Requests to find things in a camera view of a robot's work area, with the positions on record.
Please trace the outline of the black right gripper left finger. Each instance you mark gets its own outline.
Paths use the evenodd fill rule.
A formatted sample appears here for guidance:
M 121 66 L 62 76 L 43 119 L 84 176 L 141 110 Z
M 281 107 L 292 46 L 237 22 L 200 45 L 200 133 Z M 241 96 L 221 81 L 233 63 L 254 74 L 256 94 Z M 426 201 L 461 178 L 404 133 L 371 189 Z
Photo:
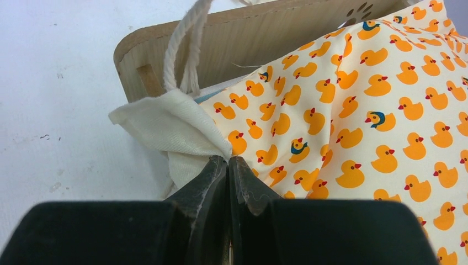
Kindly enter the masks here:
M 46 202 L 22 218 L 2 264 L 226 264 L 227 163 L 213 156 L 163 201 Z

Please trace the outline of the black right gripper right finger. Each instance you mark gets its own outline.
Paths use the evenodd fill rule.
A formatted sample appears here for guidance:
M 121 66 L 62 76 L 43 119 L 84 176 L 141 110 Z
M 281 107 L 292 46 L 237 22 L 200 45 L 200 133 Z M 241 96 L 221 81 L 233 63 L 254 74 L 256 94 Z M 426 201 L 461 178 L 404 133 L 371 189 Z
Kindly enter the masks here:
M 228 163 L 234 264 L 437 264 L 401 203 L 284 199 L 242 157 Z

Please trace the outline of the orange patterned bed cushion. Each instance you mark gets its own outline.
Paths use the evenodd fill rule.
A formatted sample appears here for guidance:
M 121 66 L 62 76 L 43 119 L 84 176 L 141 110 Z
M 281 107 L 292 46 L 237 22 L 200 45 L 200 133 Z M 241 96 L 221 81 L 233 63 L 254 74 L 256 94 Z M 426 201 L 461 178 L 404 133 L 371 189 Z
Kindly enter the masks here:
M 196 75 L 109 114 L 165 152 L 181 188 L 243 157 L 286 199 L 373 199 L 414 211 L 437 264 L 467 263 L 467 37 L 443 1 L 340 28 L 197 104 Z

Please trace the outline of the wooden pet bed frame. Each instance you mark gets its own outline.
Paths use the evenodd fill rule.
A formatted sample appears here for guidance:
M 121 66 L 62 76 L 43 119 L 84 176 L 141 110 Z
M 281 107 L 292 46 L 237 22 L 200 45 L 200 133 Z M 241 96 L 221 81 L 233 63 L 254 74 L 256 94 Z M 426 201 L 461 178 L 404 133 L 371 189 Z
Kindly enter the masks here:
M 272 1 L 209 13 L 197 1 L 179 20 L 137 29 L 113 59 L 129 102 L 157 97 L 197 75 L 206 88 L 250 73 L 340 27 L 384 17 L 410 1 Z

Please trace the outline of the blue striped bed fabric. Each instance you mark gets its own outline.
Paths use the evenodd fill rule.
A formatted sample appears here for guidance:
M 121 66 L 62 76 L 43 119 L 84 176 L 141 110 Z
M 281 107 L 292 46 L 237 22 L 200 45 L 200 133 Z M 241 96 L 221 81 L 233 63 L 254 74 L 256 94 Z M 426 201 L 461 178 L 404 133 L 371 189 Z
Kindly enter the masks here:
M 203 96 L 198 96 L 196 98 L 194 98 L 194 101 L 197 103 L 197 104 L 200 104 L 208 99 L 210 99 L 211 97 L 219 94 L 220 92 L 222 92 L 222 90 L 218 90 L 218 91 L 214 91 L 214 92 L 211 92 L 211 93 L 208 93 L 208 94 L 205 94 Z

